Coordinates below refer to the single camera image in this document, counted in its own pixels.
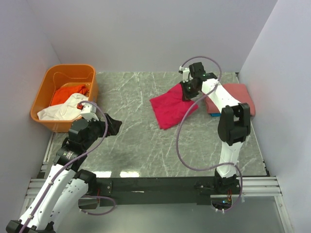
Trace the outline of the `magenta t shirt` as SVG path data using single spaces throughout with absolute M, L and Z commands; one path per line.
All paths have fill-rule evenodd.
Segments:
M 150 99 L 150 103 L 160 129 L 167 130 L 178 125 L 194 101 L 182 101 L 181 84 L 177 84 L 165 94 Z

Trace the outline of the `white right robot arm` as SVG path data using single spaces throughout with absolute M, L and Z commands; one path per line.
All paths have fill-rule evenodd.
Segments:
M 215 168 L 211 189 L 225 193 L 239 188 L 236 165 L 241 147 L 251 132 L 250 106 L 229 94 L 216 75 L 206 73 L 201 62 L 193 63 L 188 68 L 180 66 L 179 73 L 182 74 L 183 101 L 191 100 L 202 92 L 221 113 L 218 124 L 218 136 L 222 142 L 220 166 Z

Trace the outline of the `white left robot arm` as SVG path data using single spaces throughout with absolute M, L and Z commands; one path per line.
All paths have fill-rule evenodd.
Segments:
M 121 125 L 109 114 L 105 114 L 105 121 L 97 117 L 74 121 L 36 198 L 18 220 L 8 223 L 6 231 L 56 232 L 60 221 L 81 197 L 97 192 L 96 174 L 80 169 L 86 151 L 97 139 L 117 135 Z

